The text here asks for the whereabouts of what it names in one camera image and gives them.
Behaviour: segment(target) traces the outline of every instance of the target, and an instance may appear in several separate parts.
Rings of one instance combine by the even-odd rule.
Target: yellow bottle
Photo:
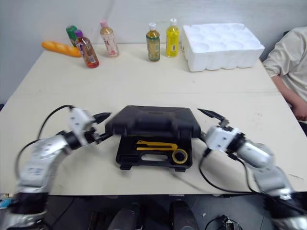
[[[170,27],[166,30],[166,55],[168,57],[176,57],[179,49],[179,29],[177,20],[170,20]]]
[[[156,24],[149,23],[149,32],[146,34],[148,58],[150,61],[160,59],[160,34],[156,31]]]

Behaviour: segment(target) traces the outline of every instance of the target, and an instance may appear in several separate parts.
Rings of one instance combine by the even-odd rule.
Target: person's hand
[[[292,112],[299,121],[307,121],[307,103],[300,101],[298,104],[292,106]]]

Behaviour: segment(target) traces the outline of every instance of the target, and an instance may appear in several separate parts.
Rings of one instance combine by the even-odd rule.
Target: white egg carton
[[[191,72],[252,67],[264,50],[240,23],[184,25],[181,45]]]

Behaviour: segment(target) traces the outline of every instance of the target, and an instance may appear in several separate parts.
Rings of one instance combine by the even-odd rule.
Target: orange baguette
[[[47,50],[58,52],[61,54],[66,54],[72,57],[77,57],[77,58],[81,57],[81,54],[78,48],[73,47],[73,46],[68,46],[65,44],[61,44],[58,42],[51,42],[51,41],[43,42],[42,47]]]

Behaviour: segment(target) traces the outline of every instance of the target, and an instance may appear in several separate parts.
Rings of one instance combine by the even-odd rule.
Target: white table
[[[217,120],[197,111],[214,110],[247,137],[271,148],[276,163],[293,187],[307,190],[307,139],[260,61],[253,68],[191,73],[182,53],[147,60],[145,44],[120,45],[118,58],[106,58],[95,46],[100,66],[88,69],[81,58],[43,52],[0,112],[0,192],[14,192],[17,152],[35,139],[45,117],[56,107],[73,104],[91,114],[124,106],[181,106],[193,111],[203,131]],[[68,112],[52,116],[43,132],[50,137],[68,130]],[[97,126],[101,133],[104,125]],[[120,137],[76,150],[60,165],[53,195],[205,194],[222,193],[200,176],[198,162],[205,145],[193,140],[193,166],[186,172],[162,167],[132,167],[122,171],[115,162]],[[22,157],[21,164],[29,157]],[[247,191],[244,171],[224,153],[214,152],[203,170],[228,189]]]

